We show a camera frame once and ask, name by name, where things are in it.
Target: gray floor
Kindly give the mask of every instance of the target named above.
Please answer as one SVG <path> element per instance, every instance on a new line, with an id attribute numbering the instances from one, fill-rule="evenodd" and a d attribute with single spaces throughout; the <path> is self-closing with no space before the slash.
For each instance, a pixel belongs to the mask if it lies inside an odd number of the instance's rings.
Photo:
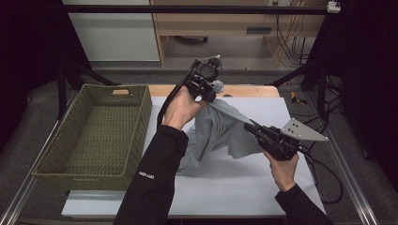
<path id="1" fill-rule="evenodd" d="M 101 67 L 98 73 L 119 83 L 177 83 L 195 57 L 208 57 L 221 54 L 226 67 L 220 80 L 225 84 L 264 84 L 271 83 L 282 77 L 292 68 L 274 67 L 262 38 L 242 39 L 221 37 L 209 38 L 208 43 L 197 40 L 172 39 L 165 67 L 137 67 L 131 68 Z M 297 116 L 301 122 L 314 118 L 314 111 L 310 105 L 293 103 L 291 91 L 296 91 L 298 99 L 305 99 L 308 93 L 299 90 L 297 83 L 300 78 L 280 86 L 281 97 L 285 99 L 290 113 L 311 115 Z M 328 92 L 327 99 L 334 95 Z M 57 116 L 56 83 L 50 82 L 31 93 L 28 105 L 21 123 L 14 131 L 5 149 L 0 155 L 0 213 L 4 213 L 23 182 L 38 152 L 51 132 Z M 311 123 L 312 128 L 319 124 Z M 379 224 L 398 224 L 398 194 L 390 185 L 380 166 L 375 161 L 364 159 L 358 138 L 349 122 L 341 113 L 331 114 L 328 128 L 333 133 L 345 159 L 348 161 L 357 178 L 367 201 L 371 205 Z M 323 143 L 314 146 L 314 158 L 337 169 L 330 156 L 328 147 Z M 338 196 L 336 180 L 321 166 L 316 165 L 318 190 L 322 198 L 332 201 Z M 65 220 L 60 216 L 66 195 L 64 191 L 48 187 L 38 181 L 27 200 L 20 218 L 24 219 L 53 219 Z M 362 224 L 357 209 L 350 196 L 344 190 L 343 199 L 335 204 L 325 204 L 329 217 L 336 224 Z"/>

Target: left hand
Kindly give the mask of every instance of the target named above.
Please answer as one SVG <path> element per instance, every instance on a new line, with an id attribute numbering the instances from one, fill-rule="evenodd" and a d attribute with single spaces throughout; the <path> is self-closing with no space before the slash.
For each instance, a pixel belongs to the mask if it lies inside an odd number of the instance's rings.
<path id="1" fill-rule="evenodd" d="M 206 105 L 207 103 L 204 100 L 195 101 L 188 88 L 182 86 L 170 102 L 162 124 L 181 130 Z"/>

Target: silver metal plate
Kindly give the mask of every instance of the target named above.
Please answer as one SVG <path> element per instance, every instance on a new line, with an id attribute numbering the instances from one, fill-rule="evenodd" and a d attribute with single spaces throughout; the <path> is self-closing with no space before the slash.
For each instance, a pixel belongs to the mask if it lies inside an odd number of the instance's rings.
<path id="1" fill-rule="evenodd" d="M 289 122 L 287 122 L 287 124 L 281 129 L 281 132 L 297 140 L 316 142 L 325 142 L 329 140 L 328 137 L 325 137 L 315 130 L 303 125 L 295 118 L 289 120 Z"/>

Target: hand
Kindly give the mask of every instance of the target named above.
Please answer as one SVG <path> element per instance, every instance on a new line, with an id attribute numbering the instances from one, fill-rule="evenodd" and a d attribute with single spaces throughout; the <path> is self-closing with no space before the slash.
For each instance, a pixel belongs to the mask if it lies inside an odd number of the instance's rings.
<path id="1" fill-rule="evenodd" d="M 170 102 L 162 124 L 181 130 L 206 104 L 204 100 L 194 101 L 188 88 L 182 86 Z"/>
<path id="2" fill-rule="evenodd" d="M 264 149 L 263 153 L 269 160 L 271 173 L 279 190 L 285 192 L 292 188 L 296 184 L 294 178 L 299 155 L 295 154 L 289 161 L 278 161 Z"/>

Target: right hand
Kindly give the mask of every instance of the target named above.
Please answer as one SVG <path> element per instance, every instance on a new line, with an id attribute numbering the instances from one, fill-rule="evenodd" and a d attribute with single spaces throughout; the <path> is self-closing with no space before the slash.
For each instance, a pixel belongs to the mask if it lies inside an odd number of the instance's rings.
<path id="1" fill-rule="evenodd" d="M 286 192 L 292 188 L 296 184 L 295 172 L 299 162 L 299 155 L 295 154 L 288 161 L 278 161 L 264 149 L 263 153 L 269 160 L 271 173 L 279 190 Z"/>

